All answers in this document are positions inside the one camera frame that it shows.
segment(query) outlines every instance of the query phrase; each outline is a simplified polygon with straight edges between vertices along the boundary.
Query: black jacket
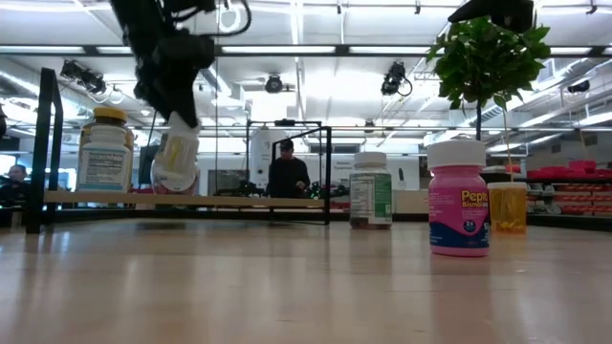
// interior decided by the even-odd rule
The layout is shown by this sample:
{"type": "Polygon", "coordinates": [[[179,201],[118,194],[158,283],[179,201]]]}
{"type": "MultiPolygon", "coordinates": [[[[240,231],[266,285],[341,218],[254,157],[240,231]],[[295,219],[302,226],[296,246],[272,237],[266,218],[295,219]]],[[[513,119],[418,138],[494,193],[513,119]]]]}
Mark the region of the black jacket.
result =
{"type": "Polygon", "coordinates": [[[304,161],[298,158],[291,160],[276,159],[270,164],[268,193],[271,197],[304,197],[304,191],[295,186],[297,182],[303,182],[306,187],[310,185],[308,168],[304,161]]]}

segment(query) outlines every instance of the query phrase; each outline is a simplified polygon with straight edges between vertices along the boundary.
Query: white container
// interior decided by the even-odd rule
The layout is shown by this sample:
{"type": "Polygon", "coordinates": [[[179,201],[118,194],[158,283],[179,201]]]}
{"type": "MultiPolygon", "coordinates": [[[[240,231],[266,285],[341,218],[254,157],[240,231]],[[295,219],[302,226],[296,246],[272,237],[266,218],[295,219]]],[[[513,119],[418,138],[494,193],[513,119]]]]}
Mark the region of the white container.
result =
{"type": "Polygon", "coordinates": [[[386,154],[364,152],[355,155],[350,177],[351,227],[389,229],[393,222],[393,183],[386,169],[386,154]]]}
{"type": "Polygon", "coordinates": [[[127,192],[131,151],[125,146],[125,130],[97,125],[91,141],[80,152],[76,189],[79,191],[127,192]]]}
{"type": "Polygon", "coordinates": [[[177,113],[170,115],[170,128],[162,136],[160,150],[151,165],[155,193],[193,195],[199,171],[196,155],[200,125],[190,128],[177,113]]]}

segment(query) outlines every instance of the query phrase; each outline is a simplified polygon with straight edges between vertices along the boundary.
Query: man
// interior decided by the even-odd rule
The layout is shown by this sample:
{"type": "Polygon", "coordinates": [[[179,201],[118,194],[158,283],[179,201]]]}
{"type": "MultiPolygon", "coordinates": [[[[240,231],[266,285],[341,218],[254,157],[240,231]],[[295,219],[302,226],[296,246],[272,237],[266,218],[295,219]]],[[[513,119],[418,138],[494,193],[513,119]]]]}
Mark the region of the man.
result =
{"type": "Polygon", "coordinates": [[[18,183],[7,183],[0,188],[0,202],[8,205],[25,205],[30,197],[30,185],[26,166],[17,164],[9,169],[9,179],[18,183]]]}
{"type": "Polygon", "coordinates": [[[302,198],[310,184],[306,163],[294,157],[294,143],[280,142],[280,158],[270,164],[268,192],[275,198],[302,198]]]}

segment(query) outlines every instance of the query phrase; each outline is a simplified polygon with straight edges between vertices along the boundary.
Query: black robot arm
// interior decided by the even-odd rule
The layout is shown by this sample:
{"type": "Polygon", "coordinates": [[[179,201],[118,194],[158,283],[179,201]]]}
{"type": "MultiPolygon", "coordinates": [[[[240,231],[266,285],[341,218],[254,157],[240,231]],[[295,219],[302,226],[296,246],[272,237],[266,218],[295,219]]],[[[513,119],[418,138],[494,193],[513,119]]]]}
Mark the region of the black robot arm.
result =
{"type": "Polygon", "coordinates": [[[191,34],[178,30],[176,24],[199,12],[216,10],[216,0],[111,0],[113,11],[123,30],[123,43],[131,47],[136,58],[137,84],[134,95],[148,102],[164,119],[173,112],[194,128],[198,125],[193,99],[193,81],[199,71],[214,62],[213,36],[236,35],[237,32],[191,34]]]}

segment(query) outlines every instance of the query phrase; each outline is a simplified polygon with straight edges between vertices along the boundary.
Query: green leaves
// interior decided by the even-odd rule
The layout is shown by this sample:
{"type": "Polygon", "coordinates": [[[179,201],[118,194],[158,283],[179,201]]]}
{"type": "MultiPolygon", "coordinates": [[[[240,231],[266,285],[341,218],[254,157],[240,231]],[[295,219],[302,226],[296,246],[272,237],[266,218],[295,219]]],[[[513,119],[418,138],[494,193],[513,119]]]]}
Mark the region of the green leaves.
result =
{"type": "Polygon", "coordinates": [[[452,24],[426,58],[430,61],[444,49],[434,68],[440,77],[439,96],[450,101],[450,109],[458,109],[464,101],[485,104],[493,99],[507,110],[512,97],[522,101],[518,90],[533,90],[531,81],[551,54],[542,41],[549,30],[539,27],[516,34],[487,18],[452,24]]]}
{"type": "Polygon", "coordinates": [[[542,26],[536,29],[531,29],[525,32],[524,35],[529,41],[541,41],[542,39],[544,39],[544,37],[546,37],[546,34],[548,34],[548,31],[550,30],[551,28],[542,26]]]}
{"type": "Polygon", "coordinates": [[[504,109],[504,111],[508,111],[508,109],[506,108],[506,99],[504,97],[500,95],[495,95],[493,96],[493,101],[495,102],[495,105],[504,109]]]}

